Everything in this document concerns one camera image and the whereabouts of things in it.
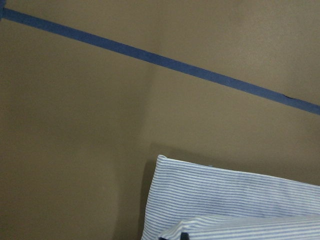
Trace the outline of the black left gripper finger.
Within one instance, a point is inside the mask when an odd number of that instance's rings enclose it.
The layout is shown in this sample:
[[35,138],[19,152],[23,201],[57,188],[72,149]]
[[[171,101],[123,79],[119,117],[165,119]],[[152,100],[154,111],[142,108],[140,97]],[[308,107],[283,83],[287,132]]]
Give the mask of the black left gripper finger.
[[187,232],[182,232],[180,234],[180,240],[189,240],[189,234]]

